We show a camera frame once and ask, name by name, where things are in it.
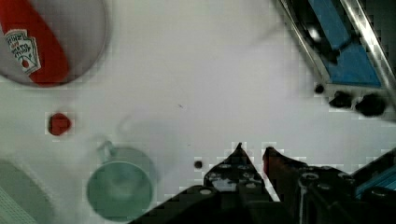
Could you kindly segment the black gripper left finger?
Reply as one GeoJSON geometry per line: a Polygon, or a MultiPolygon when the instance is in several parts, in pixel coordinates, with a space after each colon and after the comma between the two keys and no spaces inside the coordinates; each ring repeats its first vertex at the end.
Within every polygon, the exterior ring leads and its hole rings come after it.
{"type": "Polygon", "coordinates": [[[241,145],[205,174],[204,182],[128,224],[276,224],[280,208],[241,145]]]}

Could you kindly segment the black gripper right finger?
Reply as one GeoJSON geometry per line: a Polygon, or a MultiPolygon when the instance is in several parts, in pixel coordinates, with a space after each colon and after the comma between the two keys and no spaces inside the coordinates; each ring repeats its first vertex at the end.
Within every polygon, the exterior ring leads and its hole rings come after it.
{"type": "Polygon", "coordinates": [[[289,158],[273,147],[263,171],[296,224],[396,224],[395,151],[348,174],[289,158]]]}

